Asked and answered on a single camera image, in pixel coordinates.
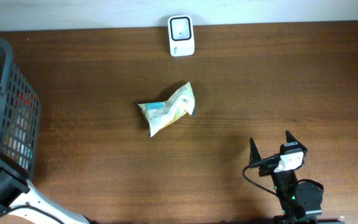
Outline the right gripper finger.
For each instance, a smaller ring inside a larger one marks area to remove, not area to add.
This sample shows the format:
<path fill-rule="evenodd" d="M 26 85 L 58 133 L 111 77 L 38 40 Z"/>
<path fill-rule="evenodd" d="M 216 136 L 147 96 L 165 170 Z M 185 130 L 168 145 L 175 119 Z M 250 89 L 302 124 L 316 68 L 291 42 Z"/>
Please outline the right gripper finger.
<path fill-rule="evenodd" d="M 262 158 L 259 154 L 257 146 L 253 138 L 250 138 L 250 157 L 249 157 L 249 168 L 255 168 L 260 166 Z"/>
<path fill-rule="evenodd" d="M 287 143 L 285 144 L 286 146 L 296 146 L 296 147 L 300 148 L 304 154 L 306 154 L 308 152 L 308 149 L 301 142 L 299 142 L 292 135 L 292 133 L 289 132 L 289 130 L 285 131 L 285 135 L 286 135 L 286 140 L 287 140 Z"/>

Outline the yellow white snack bag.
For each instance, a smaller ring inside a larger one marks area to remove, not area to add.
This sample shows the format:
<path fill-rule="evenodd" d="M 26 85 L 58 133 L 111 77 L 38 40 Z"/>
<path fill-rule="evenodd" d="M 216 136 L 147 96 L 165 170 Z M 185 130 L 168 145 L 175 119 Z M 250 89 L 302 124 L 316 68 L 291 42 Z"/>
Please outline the yellow white snack bag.
<path fill-rule="evenodd" d="M 146 122 L 149 124 L 149 137 L 176 122 L 182 116 L 195 115 L 196 98 L 192 84 L 187 82 L 166 101 L 137 103 Z"/>

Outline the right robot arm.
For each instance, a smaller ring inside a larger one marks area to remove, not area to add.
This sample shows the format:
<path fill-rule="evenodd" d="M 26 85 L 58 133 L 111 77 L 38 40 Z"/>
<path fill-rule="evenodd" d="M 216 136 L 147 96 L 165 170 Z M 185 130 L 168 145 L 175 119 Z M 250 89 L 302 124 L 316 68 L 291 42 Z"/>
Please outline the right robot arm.
<path fill-rule="evenodd" d="M 283 215 L 275 216 L 274 223 L 318 223 L 322 214 L 324 186 L 310 179 L 298 179 L 295 171 L 305 164 L 308 149 L 289 132 L 287 142 L 280 146 L 280 152 L 265 159 L 261 158 L 257 146 L 250 138 L 249 165 L 242 175 L 249 183 L 276 196 Z M 247 169 L 258 168 L 259 176 L 271 176 L 274 190 L 271 191 L 246 177 Z"/>

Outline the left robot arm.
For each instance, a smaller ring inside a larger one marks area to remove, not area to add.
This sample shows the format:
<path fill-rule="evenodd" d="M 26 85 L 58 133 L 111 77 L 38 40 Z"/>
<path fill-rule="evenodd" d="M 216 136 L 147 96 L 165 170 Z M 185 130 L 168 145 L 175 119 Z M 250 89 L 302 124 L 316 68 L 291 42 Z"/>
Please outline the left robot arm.
<path fill-rule="evenodd" d="M 29 180 L 28 173 L 0 152 L 0 218 L 15 215 L 32 223 L 93 223 L 53 202 Z"/>

